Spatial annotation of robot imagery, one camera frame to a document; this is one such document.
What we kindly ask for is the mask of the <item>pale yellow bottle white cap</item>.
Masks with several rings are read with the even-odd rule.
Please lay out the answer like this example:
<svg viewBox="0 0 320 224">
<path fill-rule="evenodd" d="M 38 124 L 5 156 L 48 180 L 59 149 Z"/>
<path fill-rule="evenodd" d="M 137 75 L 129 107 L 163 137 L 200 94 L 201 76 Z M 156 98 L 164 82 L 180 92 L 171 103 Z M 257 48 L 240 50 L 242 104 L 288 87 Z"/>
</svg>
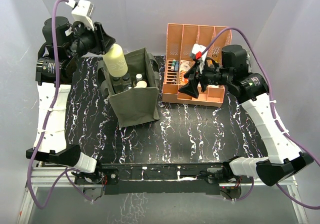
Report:
<svg viewBox="0 0 320 224">
<path fill-rule="evenodd" d="M 120 78 L 128 72 L 128 65 L 123 49 L 118 44 L 113 44 L 110 50 L 102 56 L 109 74 L 112 77 Z"/>
</svg>

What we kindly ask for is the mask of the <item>clear square bottle black label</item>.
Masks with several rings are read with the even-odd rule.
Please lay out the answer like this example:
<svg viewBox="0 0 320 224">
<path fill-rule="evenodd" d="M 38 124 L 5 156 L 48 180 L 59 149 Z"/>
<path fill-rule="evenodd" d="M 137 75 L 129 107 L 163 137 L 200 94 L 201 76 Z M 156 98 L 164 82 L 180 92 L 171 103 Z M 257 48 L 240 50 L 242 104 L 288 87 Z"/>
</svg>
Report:
<svg viewBox="0 0 320 224">
<path fill-rule="evenodd" d="M 115 92 L 119 92 L 122 89 L 122 80 L 118 77 L 112 77 L 112 86 Z"/>
</svg>

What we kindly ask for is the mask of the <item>clear square bottle yellow liquid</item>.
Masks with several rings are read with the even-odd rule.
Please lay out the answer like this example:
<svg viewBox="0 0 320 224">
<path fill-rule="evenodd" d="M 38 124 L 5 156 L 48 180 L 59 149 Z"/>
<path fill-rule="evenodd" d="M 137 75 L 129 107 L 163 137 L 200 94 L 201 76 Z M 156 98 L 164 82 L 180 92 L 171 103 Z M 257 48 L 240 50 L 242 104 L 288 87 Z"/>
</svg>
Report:
<svg viewBox="0 0 320 224">
<path fill-rule="evenodd" d="M 124 75 L 124 76 L 122 77 L 122 81 L 123 81 L 124 84 L 129 84 L 129 83 L 131 83 L 132 81 L 131 81 L 131 76 L 130 76 L 130 74 L 127 73 L 126 75 Z"/>
</svg>

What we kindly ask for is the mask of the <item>small clear bottle white cap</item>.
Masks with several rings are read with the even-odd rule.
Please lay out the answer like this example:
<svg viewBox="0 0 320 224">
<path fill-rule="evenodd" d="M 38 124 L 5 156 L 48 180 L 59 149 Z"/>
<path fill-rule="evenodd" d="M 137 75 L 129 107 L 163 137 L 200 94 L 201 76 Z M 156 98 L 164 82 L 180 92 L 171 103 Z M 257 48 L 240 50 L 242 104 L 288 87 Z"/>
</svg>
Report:
<svg viewBox="0 0 320 224">
<path fill-rule="evenodd" d="M 135 76 L 135 78 L 136 78 L 136 81 L 137 81 L 137 82 L 143 80 L 143 76 L 142 76 L 142 74 L 140 74 L 140 73 L 138 73 L 138 74 Z"/>
</svg>

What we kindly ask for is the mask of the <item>brown pump bottle white top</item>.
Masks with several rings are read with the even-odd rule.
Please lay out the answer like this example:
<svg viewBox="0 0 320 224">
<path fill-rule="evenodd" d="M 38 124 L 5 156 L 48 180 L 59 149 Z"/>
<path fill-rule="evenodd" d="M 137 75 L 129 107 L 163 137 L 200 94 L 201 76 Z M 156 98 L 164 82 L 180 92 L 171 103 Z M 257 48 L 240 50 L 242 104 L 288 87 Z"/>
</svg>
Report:
<svg viewBox="0 0 320 224">
<path fill-rule="evenodd" d="M 136 88 L 146 88 L 147 86 L 148 86 L 147 82 L 143 80 L 138 81 L 136 83 Z"/>
</svg>

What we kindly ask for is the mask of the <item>olive green canvas bag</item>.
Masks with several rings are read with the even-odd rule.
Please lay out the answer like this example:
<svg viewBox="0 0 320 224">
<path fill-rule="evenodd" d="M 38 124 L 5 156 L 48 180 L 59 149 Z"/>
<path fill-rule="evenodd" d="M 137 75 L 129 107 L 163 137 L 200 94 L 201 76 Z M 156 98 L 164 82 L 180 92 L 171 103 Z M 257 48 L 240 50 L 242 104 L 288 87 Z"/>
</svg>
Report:
<svg viewBox="0 0 320 224">
<path fill-rule="evenodd" d="M 97 66 L 97 82 L 103 98 L 111 105 L 120 128 L 159 120 L 157 110 L 160 92 L 159 64 L 146 48 L 125 54 L 131 80 L 141 74 L 147 82 L 146 88 L 131 88 L 116 94 L 112 87 L 111 75 L 105 62 L 100 60 Z"/>
</svg>

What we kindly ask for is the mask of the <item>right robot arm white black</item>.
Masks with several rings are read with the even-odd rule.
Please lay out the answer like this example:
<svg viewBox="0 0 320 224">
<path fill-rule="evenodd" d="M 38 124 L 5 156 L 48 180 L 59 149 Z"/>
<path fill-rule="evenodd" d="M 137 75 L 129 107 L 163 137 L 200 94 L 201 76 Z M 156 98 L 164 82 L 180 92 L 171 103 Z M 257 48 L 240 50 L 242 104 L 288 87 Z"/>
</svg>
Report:
<svg viewBox="0 0 320 224">
<path fill-rule="evenodd" d="M 267 157 L 234 157 L 223 163 L 223 178 L 233 183 L 240 176 L 260 178 L 267 186 L 298 173 L 314 162 L 310 154 L 303 152 L 285 135 L 284 128 L 278 128 L 280 120 L 272 111 L 270 90 L 262 75 L 249 71 L 247 52 L 241 45 L 227 45 L 222 48 L 222 64 L 207 57 L 203 45 L 194 44 L 190 53 L 194 65 L 184 77 L 187 84 L 180 93 L 198 98 L 208 85 L 226 86 L 242 108 L 249 114 L 267 150 Z"/>
</svg>

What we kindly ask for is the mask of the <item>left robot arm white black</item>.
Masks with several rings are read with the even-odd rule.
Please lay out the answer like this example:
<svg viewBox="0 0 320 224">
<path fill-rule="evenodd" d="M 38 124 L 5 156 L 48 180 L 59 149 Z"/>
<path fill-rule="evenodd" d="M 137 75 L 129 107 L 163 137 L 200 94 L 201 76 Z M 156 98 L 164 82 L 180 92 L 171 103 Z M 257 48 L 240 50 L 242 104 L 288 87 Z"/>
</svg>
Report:
<svg viewBox="0 0 320 224">
<path fill-rule="evenodd" d="M 35 80 L 39 96 L 38 128 L 32 148 L 26 158 L 75 168 L 86 173 L 93 184 L 103 179 L 96 159 L 81 151 L 79 145 L 68 145 L 65 139 L 66 108 L 77 61 L 87 53 L 106 54 L 115 39 L 109 36 L 100 22 L 93 29 L 84 22 L 70 24 L 66 17 L 55 19 L 57 47 L 54 47 L 52 20 L 44 22 L 44 44 L 38 51 Z"/>
</svg>

